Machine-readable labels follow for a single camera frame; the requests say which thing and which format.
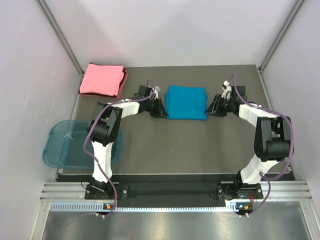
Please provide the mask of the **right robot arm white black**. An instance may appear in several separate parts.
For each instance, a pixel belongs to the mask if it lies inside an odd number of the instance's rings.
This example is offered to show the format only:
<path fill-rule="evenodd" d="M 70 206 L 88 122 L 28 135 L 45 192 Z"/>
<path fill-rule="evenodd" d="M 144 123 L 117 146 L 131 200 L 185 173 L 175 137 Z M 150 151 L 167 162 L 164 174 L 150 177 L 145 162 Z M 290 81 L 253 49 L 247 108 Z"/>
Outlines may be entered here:
<path fill-rule="evenodd" d="M 233 183 L 218 184 L 219 197 L 226 201 L 258 197 L 263 176 L 292 153 L 290 120 L 247 102 L 245 86 L 235 87 L 225 81 L 221 88 L 223 92 L 215 95 L 205 113 L 215 117 L 232 113 L 251 124 L 255 135 L 253 157 L 237 173 Z"/>

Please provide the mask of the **blue t shirt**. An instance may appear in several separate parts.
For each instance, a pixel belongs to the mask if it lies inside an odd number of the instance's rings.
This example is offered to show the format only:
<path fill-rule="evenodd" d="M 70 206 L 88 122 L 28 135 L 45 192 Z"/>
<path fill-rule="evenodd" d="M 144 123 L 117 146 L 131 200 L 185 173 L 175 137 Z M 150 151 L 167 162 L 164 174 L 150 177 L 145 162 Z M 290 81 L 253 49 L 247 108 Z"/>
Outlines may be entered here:
<path fill-rule="evenodd" d="M 208 95 L 204 87 L 170 85 L 164 95 L 165 110 L 168 120 L 199 120 L 208 119 Z"/>

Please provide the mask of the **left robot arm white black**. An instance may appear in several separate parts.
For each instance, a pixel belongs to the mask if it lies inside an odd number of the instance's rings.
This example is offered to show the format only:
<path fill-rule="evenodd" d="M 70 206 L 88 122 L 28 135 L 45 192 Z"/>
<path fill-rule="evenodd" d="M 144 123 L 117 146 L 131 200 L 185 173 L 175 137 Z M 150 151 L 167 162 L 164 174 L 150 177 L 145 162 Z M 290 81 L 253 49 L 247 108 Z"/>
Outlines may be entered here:
<path fill-rule="evenodd" d="M 143 112 L 148 112 L 153 118 L 167 118 L 169 115 L 159 97 L 159 91 L 159 86 L 141 85 L 132 98 L 96 105 L 83 144 L 83 151 L 94 162 L 87 193 L 95 191 L 103 199 L 117 197 L 116 186 L 111 181 L 112 147 L 118 138 L 121 120 Z"/>

